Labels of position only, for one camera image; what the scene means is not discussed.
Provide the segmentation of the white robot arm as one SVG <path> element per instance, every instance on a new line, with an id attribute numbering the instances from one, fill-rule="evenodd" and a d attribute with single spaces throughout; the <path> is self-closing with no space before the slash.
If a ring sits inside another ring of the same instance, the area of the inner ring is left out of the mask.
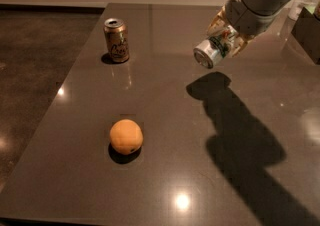
<path id="1" fill-rule="evenodd" d="M 236 55 L 265 32 L 291 0 L 227 0 L 208 27 L 222 56 Z"/>

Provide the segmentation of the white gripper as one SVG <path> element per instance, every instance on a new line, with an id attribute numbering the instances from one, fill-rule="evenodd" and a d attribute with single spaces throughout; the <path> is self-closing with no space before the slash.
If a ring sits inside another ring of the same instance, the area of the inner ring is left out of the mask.
<path id="1" fill-rule="evenodd" d="M 254 38 L 265 32 L 280 11 L 261 15 L 250 10 L 242 0 L 227 0 L 207 28 L 207 36 L 218 36 L 233 28 L 238 32 L 232 41 L 230 55 L 237 56 Z"/>

